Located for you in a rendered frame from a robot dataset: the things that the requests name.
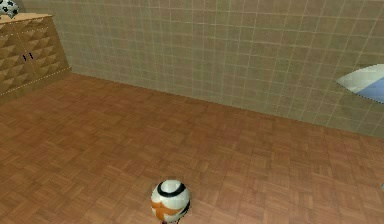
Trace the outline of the white ball black orange lines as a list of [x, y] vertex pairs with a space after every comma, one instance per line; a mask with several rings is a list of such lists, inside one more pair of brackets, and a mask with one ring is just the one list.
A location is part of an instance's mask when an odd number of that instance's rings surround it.
[[179, 180], [164, 180], [151, 194], [151, 209], [162, 224], [178, 224], [191, 205], [189, 189]]

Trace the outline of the brown wooden cupboard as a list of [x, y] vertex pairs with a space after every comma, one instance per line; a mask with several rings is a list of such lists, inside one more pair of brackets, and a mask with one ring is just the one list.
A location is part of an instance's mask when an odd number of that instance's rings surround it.
[[71, 71], [52, 15], [0, 17], [0, 105], [59, 81]]

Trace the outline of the black and white ball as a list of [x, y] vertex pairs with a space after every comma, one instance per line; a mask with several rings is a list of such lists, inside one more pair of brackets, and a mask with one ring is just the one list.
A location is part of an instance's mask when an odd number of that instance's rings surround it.
[[14, 0], [0, 0], [0, 15], [13, 19], [19, 13], [19, 6]]

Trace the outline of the white oval wall mirror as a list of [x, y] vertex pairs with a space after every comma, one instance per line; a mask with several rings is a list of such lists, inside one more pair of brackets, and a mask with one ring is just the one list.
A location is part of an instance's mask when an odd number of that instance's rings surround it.
[[336, 80], [350, 92], [384, 104], [384, 64], [375, 64], [353, 71]]

